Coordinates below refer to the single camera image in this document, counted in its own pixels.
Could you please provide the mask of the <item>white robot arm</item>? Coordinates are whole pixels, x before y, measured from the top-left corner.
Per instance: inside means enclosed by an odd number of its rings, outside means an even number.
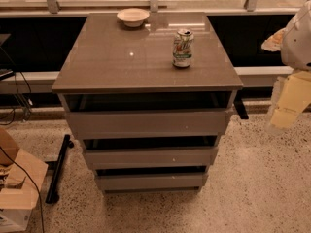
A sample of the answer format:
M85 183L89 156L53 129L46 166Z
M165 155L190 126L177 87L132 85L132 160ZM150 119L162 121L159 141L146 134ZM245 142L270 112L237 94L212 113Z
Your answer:
M279 51L282 62L293 71L278 77L273 85L271 106L267 114L270 128L290 128L311 104L311 0L307 0L294 17L266 39L261 48Z

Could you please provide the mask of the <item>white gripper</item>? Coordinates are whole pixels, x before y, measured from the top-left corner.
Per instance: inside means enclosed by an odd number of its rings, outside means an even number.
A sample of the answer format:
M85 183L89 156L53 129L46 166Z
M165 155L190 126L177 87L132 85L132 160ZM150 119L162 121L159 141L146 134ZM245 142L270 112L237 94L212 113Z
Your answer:
M273 86L269 124L287 129L311 104L311 73L294 71L286 78L278 77Z

